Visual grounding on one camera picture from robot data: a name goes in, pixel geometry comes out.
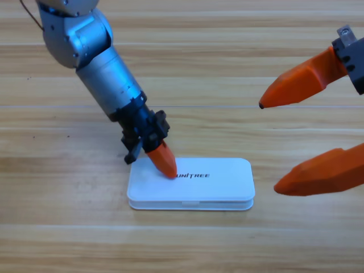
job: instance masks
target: case lid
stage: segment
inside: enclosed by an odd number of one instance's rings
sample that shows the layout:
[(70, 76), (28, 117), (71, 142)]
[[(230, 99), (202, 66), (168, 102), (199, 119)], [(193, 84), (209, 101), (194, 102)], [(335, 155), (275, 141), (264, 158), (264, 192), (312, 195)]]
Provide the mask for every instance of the case lid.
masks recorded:
[(160, 173), (149, 158), (131, 165), (128, 198), (138, 202), (248, 202), (255, 196), (250, 163), (242, 158), (176, 158), (177, 178)]

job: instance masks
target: printed logo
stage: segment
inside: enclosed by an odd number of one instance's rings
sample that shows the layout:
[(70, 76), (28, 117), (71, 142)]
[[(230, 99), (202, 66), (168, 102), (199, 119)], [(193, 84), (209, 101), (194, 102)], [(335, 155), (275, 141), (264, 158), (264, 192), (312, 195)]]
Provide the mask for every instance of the printed logo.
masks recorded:
[(209, 178), (210, 174), (205, 174), (205, 175), (198, 175), (198, 174), (194, 174), (194, 173), (186, 173), (185, 175), (180, 174), (177, 175), (177, 177), (186, 177), (186, 178)]

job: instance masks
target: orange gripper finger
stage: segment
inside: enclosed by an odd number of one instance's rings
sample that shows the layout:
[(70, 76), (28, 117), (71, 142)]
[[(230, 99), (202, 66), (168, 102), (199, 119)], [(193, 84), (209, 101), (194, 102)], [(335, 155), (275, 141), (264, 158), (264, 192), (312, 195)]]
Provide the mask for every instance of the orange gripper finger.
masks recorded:
[(259, 101), (260, 108), (301, 102), (347, 75), (333, 47), (280, 75)]
[(176, 158), (164, 141), (157, 149), (146, 154), (161, 173), (169, 178), (177, 176)]
[(364, 143), (333, 149), (292, 169), (275, 186), (277, 193), (309, 196), (342, 192), (364, 184)]

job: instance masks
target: black bracket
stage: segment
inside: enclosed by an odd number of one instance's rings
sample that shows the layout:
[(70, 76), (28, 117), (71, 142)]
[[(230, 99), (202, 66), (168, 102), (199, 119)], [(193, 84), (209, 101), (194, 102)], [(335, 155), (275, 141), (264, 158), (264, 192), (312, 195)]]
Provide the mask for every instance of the black bracket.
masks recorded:
[(364, 38), (357, 40), (350, 26), (337, 30), (339, 38), (332, 42), (336, 56), (341, 60), (359, 95), (364, 94)]

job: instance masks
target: black cable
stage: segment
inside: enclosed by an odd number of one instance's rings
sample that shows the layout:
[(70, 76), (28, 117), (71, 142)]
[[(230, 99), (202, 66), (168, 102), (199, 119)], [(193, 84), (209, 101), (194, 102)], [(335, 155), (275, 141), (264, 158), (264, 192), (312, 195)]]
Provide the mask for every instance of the black cable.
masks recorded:
[(24, 9), (27, 11), (27, 13), (30, 15), (30, 17), (34, 20), (34, 22), (39, 26), (39, 28), (44, 31), (44, 28), (42, 27), (42, 25), (37, 21), (37, 19), (35, 19), (35, 17), (31, 14), (31, 12), (29, 11), (29, 9), (26, 7), (26, 5), (24, 4), (23, 0), (20, 0), (20, 3), (22, 4), (22, 6), (24, 7)]

